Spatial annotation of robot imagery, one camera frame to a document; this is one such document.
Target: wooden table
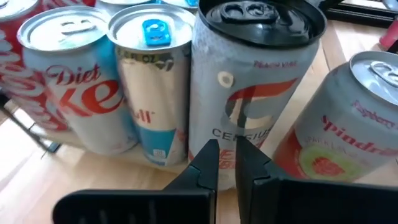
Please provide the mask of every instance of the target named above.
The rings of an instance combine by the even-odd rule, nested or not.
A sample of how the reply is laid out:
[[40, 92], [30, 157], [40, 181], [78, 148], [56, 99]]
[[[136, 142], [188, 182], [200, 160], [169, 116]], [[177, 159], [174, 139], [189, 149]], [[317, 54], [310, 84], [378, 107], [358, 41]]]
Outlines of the wooden table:
[[[346, 62], [355, 53], [379, 50], [376, 44], [383, 33], [384, 29], [329, 21], [313, 65], [262, 148], [268, 156], [329, 70]], [[0, 223], [50, 223], [55, 202], [72, 191], [86, 188], [161, 189], [177, 176], [71, 146], [63, 146], [56, 155], [41, 156], [34, 154], [0, 192]], [[398, 165], [392, 161], [359, 181], [398, 185]], [[235, 190], [219, 194], [217, 223], [239, 223]]]

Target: can lid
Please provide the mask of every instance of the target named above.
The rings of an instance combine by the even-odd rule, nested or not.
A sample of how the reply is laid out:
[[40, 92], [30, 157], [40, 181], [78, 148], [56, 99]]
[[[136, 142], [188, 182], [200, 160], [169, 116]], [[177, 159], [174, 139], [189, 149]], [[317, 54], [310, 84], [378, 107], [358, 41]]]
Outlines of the can lid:
[[191, 41], [195, 16], [177, 6], [145, 4], [123, 9], [109, 22], [108, 37], [136, 51], [171, 49]]
[[320, 38], [323, 13], [306, 1], [199, 2], [201, 20], [211, 30], [258, 47], [300, 47]]
[[182, 7], [184, 9], [197, 9], [198, 0], [163, 0], [167, 4]]
[[351, 73], [363, 87], [398, 106], [398, 55], [361, 52], [349, 61]]
[[127, 6], [152, 2], [152, 0], [98, 0], [98, 1], [105, 2], [108, 4], [127, 5]]
[[109, 16], [88, 6], [52, 9], [28, 19], [18, 30], [19, 42], [29, 49], [59, 52], [78, 49], [102, 38]]
[[39, 0], [0, 0], [0, 22], [29, 13], [37, 3]]

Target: red text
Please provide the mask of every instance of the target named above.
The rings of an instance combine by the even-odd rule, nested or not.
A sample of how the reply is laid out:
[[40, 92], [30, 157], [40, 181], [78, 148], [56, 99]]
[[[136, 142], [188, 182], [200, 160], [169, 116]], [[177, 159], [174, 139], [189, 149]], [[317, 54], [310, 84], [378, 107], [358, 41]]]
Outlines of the red text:
[[376, 147], [373, 142], [357, 141], [354, 137], [352, 137], [350, 134], [345, 132], [346, 131], [345, 128], [338, 128], [331, 121], [329, 121], [325, 115], [322, 117], [322, 122], [324, 124], [324, 127], [323, 127], [324, 131], [333, 132], [336, 136], [338, 136], [344, 142], [346, 142], [362, 151], [371, 152], [371, 153], [379, 154], [382, 156], [394, 156], [394, 157], [398, 156], [397, 149], [387, 148], [385, 150], [382, 150], [382, 149]]

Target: white can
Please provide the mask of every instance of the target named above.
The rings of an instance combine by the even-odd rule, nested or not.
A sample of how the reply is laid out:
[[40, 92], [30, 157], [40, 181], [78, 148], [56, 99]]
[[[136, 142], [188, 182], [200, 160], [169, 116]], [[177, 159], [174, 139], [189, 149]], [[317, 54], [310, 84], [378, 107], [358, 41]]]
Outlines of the white can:
[[124, 152], [137, 143], [119, 81], [109, 17], [70, 6], [36, 15], [18, 30], [27, 67], [43, 73], [49, 98], [91, 151]]
[[398, 55], [361, 52], [331, 71], [279, 144], [298, 178], [353, 181], [398, 156]]

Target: aluminum can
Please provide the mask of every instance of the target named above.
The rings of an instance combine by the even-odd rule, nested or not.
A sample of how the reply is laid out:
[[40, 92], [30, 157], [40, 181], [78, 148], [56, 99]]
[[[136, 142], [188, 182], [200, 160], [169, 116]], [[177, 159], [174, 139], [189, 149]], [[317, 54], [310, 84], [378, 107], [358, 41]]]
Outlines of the aluminum can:
[[160, 166], [182, 162], [187, 155], [194, 21], [179, 7], [145, 4], [124, 9], [109, 22], [108, 37], [116, 44], [119, 73], [145, 156]]
[[40, 10], [38, 0], [0, 1], [0, 87], [40, 127], [64, 131], [65, 119], [49, 102], [40, 75], [25, 67], [17, 40], [18, 28]]
[[65, 6], [94, 6], [96, 0], [40, 0], [43, 11]]
[[95, 7], [113, 16], [115, 13], [127, 7], [147, 3], [155, 3], [155, 0], [97, 0]]
[[294, 177], [353, 181], [398, 156], [398, 55], [361, 52], [332, 70], [280, 142]]
[[198, 0], [161, 0], [163, 3], [181, 7], [195, 14], [198, 10]]
[[87, 149], [117, 154], [137, 143], [108, 40], [109, 16], [68, 6], [32, 17], [18, 30], [26, 65], [42, 73], [50, 99]]
[[199, 2], [192, 37], [188, 156], [192, 160], [209, 139], [218, 140], [221, 190], [235, 185], [236, 136], [262, 146], [325, 31], [319, 9], [304, 1], [286, 4]]

